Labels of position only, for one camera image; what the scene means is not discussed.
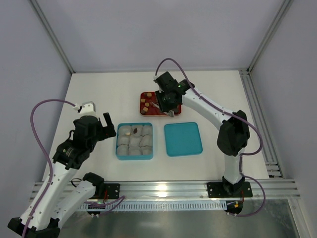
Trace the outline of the metal tweezers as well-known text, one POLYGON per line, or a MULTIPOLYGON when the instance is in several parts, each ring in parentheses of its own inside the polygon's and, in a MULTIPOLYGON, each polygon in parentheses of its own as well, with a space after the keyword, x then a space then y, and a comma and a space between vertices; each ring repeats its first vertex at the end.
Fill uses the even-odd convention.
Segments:
MULTIPOLYGON (((153 107, 156 107, 156 108, 160 109, 159 104, 154 103, 154 102, 151 102, 151 104, 152 104, 153 107)), ((163 114, 165 114, 165 115, 167 115, 167 116, 169 116, 169 117, 171 117, 171 118, 173 118, 173 117, 175 116, 173 110, 170 110, 170 111, 168 111, 168 112, 161 112, 161 113, 163 113, 163 114)))

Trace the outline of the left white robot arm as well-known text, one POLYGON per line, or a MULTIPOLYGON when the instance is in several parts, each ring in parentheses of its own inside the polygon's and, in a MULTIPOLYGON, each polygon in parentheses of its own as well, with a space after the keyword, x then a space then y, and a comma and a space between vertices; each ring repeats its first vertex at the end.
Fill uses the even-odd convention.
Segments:
POLYGON ((73 122, 73 137, 57 147, 48 177, 28 209, 20 217, 10 219, 7 225, 10 230, 23 238, 56 238, 81 204, 90 198, 103 198, 105 180, 97 174, 87 173, 76 189, 59 201, 96 143, 116 136, 109 113, 103 116, 106 126, 95 116, 82 116, 73 122))

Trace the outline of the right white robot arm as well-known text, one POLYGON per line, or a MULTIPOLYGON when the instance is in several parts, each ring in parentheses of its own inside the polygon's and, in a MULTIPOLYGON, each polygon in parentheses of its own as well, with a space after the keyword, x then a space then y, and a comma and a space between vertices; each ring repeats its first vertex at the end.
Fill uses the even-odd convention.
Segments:
POLYGON ((241 174, 239 155, 244 152, 250 138, 246 114, 239 110, 227 112, 220 105, 207 99, 195 85, 184 79, 178 82, 169 72, 154 77, 159 86, 155 92, 161 112, 169 113, 184 105, 203 116, 218 130, 216 144, 224 154, 225 170, 222 186, 226 194, 238 195, 245 181, 241 174))

